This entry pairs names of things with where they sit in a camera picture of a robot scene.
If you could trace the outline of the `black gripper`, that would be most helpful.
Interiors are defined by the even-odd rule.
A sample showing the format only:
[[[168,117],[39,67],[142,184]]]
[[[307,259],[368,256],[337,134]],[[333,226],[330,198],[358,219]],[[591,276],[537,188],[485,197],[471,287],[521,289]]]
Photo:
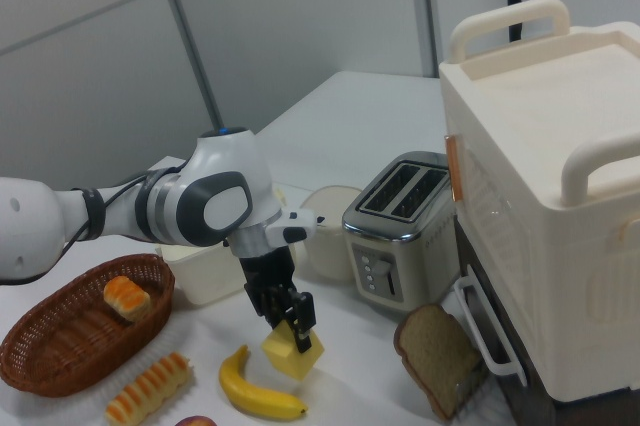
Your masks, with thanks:
[[[245,275],[245,291],[259,316],[272,329],[287,320],[296,348],[305,353],[311,346],[311,331],[316,325],[313,296],[298,292],[293,282],[294,261],[288,246],[266,255],[240,260]]]

